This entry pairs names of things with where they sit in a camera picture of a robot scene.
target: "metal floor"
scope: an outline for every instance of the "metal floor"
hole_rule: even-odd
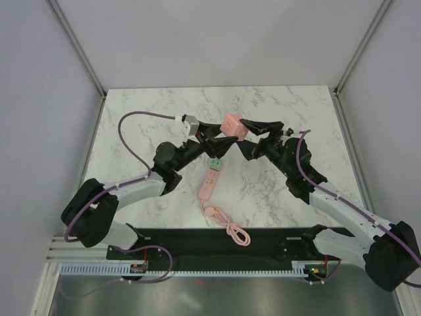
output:
[[[78,296],[115,277],[61,276]],[[401,316],[395,293],[378,288],[359,268],[342,265],[325,285],[288,278],[175,277],[157,284],[112,284],[82,300],[55,296],[59,316]]]

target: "pink power strip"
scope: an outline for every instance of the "pink power strip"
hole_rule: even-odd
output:
[[[197,194],[199,199],[203,201],[208,201],[211,198],[212,191],[215,189],[216,182],[219,178],[219,173],[219,171],[213,169],[208,170],[205,181],[203,181],[199,194]]]

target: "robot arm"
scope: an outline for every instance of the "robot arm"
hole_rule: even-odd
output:
[[[62,212],[61,220],[66,226],[70,225],[89,201],[98,194],[102,195],[77,219],[70,231],[71,235],[87,248],[102,242],[130,249],[138,235],[130,226],[113,221],[115,213],[137,201],[170,193],[182,179],[178,171],[203,153],[211,158],[223,157],[238,139],[216,138],[220,134],[220,124],[205,124],[187,115],[181,121],[187,141],[180,147],[170,142],[161,143],[157,147],[149,176],[108,184],[102,184],[94,178],[84,182]]]
[[[258,144],[246,140],[238,142],[243,156],[247,160],[267,157],[286,175],[286,185],[295,197],[329,214],[353,235],[344,236],[316,225],[303,236],[310,243],[310,251],[332,255],[364,269],[378,286],[388,291],[394,290],[418,268],[408,252],[385,233],[386,230],[394,234],[420,257],[414,231],[408,224],[402,221],[391,224],[362,207],[358,207],[360,212],[356,212],[349,203],[344,203],[349,199],[344,198],[325,176],[310,165],[311,152],[305,141],[301,140],[299,146],[300,139],[293,137],[292,129],[282,130],[284,125],[281,122],[244,119],[240,122],[256,135],[269,133]],[[306,178],[299,170],[298,161]]]

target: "metal frame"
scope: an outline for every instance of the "metal frame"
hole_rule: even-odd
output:
[[[343,87],[348,81],[349,75],[352,73],[352,71],[355,68],[355,65],[358,63],[358,60],[361,58],[362,53],[364,53],[364,50],[367,48],[368,43],[372,39],[374,32],[377,30],[385,14],[389,10],[392,2],[394,2],[394,0],[382,1],[382,4],[380,5],[379,9],[376,11],[376,14],[374,15],[374,18],[372,19],[369,27],[367,28],[367,31],[365,32],[360,43],[358,44],[357,49],[355,50],[353,56],[351,57],[351,60],[349,61],[347,68],[343,72],[341,79],[339,79],[339,82],[335,88],[337,93],[341,93]]]
[[[55,15],[57,22],[60,24],[61,29],[63,30],[64,34],[69,40],[70,45],[72,46],[74,52],[76,53],[76,56],[79,58],[82,66],[85,68],[85,71],[87,72],[87,75],[91,79],[92,84],[95,86],[95,89],[98,91],[99,95],[103,99],[105,99],[105,97],[107,96],[107,92],[105,91],[102,83],[99,81],[98,76],[96,75],[93,67],[91,66],[91,63],[87,55],[85,54],[85,51],[83,50],[82,46],[80,45],[78,38],[73,32],[73,29],[69,21],[67,20],[66,15],[61,9],[61,6],[57,2],[57,0],[45,0],[45,2],[51,9],[51,12]]]
[[[351,132],[349,126],[349,120],[347,120],[344,108],[341,104],[340,99],[335,93],[335,90],[330,88],[329,91],[332,98],[332,102],[334,104],[336,116],[339,121],[339,127],[341,128],[343,139],[345,140],[345,145],[347,147],[349,158],[351,160],[351,166],[354,170],[355,178],[357,179],[357,185],[360,190],[362,204],[370,212],[376,213],[376,208],[374,207],[374,202],[370,194],[370,190],[368,188],[365,172],[363,171],[363,167],[361,164],[360,155],[357,151],[353,133]]]
[[[102,97],[101,109],[98,114],[97,122],[95,123],[95,130],[93,131],[89,149],[86,155],[86,161],[81,172],[80,182],[78,187],[83,182],[84,175],[86,173],[87,164],[91,155],[93,142],[97,134],[97,128],[99,121],[101,119],[102,110],[105,104],[105,99],[107,93],[98,79],[86,53],[84,52],[78,38],[76,37],[69,21],[67,20],[61,6],[58,4],[57,0],[45,0],[45,2],[50,7],[51,11],[55,15],[57,21],[61,25],[63,32],[68,38],[73,50],[78,56],[80,62],[85,68],[88,76],[90,77],[93,85],[98,91],[99,95]],[[347,151],[349,153],[352,168],[354,170],[355,176],[357,178],[357,184],[362,196],[364,206],[369,209],[371,212],[375,212],[375,204],[370,194],[371,190],[369,188],[364,169],[361,164],[360,154],[357,150],[352,130],[349,126],[349,120],[347,119],[347,113],[344,109],[343,104],[340,101],[340,93],[342,92],[344,86],[346,85],[349,76],[352,74],[355,66],[357,65],[359,59],[361,58],[364,50],[367,48],[367,45],[370,43],[375,31],[378,29],[380,22],[383,20],[385,14],[391,7],[394,0],[383,0],[379,9],[376,11],[375,16],[373,17],[367,31],[365,32],[363,38],[361,39],[357,49],[353,53],[347,68],[345,69],[342,77],[340,78],[338,84],[334,88],[330,88],[330,94],[334,104],[334,109],[338,117],[339,125],[343,133],[345,140],[345,145],[347,146]],[[107,246],[98,245],[93,249],[85,249],[80,243],[67,244],[64,242],[63,238],[54,238],[49,254],[46,259],[45,268],[42,274],[41,282],[38,287],[38,291],[34,300],[34,305],[31,310],[31,316],[36,315],[47,315],[53,301],[53,294],[57,285],[57,280],[59,277],[59,271],[61,269],[62,262],[69,261],[83,261],[83,262],[95,262],[103,263],[107,261],[105,255],[107,253]],[[404,316],[414,316],[420,315],[414,303],[414,298],[411,295],[410,288],[404,284],[396,289],[397,297],[399,303],[401,304],[401,309]]]

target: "pink cable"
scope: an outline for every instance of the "pink cable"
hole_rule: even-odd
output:
[[[217,206],[207,206],[205,208],[204,204],[205,201],[202,199],[200,202],[202,212],[216,224],[224,226],[226,228],[226,233],[230,235],[238,245],[245,247],[250,244],[250,235],[237,224],[231,223],[231,218],[227,213]]]

